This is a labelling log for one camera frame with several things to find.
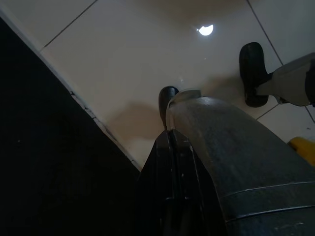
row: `black wheel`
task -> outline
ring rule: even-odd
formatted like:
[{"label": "black wheel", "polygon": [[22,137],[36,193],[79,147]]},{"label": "black wheel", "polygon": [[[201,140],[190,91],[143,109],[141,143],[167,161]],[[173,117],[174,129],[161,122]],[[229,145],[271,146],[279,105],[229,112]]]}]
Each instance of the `black wheel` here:
[{"label": "black wheel", "polygon": [[261,107],[268,96],[256,95],[256,87],[267,82],[271,76],[265,68],[264,52],[259,43],[246,44],[240,52],[240,74],[244,84],[245,102],[250,107]]},{"label": "black wheel", "polygon": [[173,86],[167,86],[159,92],[158,96],[158,106],[159,115],[163,121],[164,128],[166,128],[166,110],[169,101],[178,93],[178,89]]}]

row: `tiled floor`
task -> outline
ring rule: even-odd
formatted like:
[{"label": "tiled floor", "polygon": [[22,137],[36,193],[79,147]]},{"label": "tiled floor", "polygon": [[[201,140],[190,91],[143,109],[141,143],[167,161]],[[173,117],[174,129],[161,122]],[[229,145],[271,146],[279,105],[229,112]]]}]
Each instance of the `tiled floor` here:
[{"label": "tiled floor", "polygon": [[0,0],[0,11],[14,21],[34,47],[42,49],[94,0]]},{"label": "tiled floor", "polygon": [[[0,2],[23,21],[25,13]],[[44,19],[32,25],[35,37],[42,44],[51,41],[92,1],[79,2],[71,10],[37,9],[44,16],[61,15],[52,32],[47,18],[30,12],[33,21]],[[232,103],[285,142],[315,135],[313,107],[309,114],[303,107],[276,106],[273,97],[261,108],[246,106],[238,65],[240,49],[253,41],[264,49],[268,72],[314,52],[313,8],[313,0],[98,0],[40,53],[143,166],[163,130],[158,93],[167,85],[200,88]],[[209,36],[196,31],[209,24]]]}]

